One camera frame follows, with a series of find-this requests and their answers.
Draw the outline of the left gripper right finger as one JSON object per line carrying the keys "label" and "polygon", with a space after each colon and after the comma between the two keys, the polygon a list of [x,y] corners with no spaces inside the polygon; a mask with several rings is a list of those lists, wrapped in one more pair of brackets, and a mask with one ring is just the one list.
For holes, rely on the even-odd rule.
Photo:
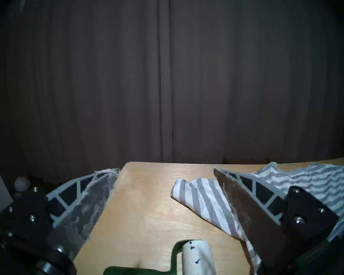
{"label": "left gripper right finger", "polygon": [[258,275],[299,275],[327,249],[339,217],[304,188],[285,193],[248,174],[214,169],[214,175],[261,259]]}

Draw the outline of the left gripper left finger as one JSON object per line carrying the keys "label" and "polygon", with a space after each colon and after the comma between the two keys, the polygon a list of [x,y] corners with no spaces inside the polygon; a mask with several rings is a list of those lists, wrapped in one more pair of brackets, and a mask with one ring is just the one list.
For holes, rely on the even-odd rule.
{"label": "left gripper left finger", "polygon": [[0,275],[76,275],[73,263],[107,206],[119,168],[33,186],[0,212]]}

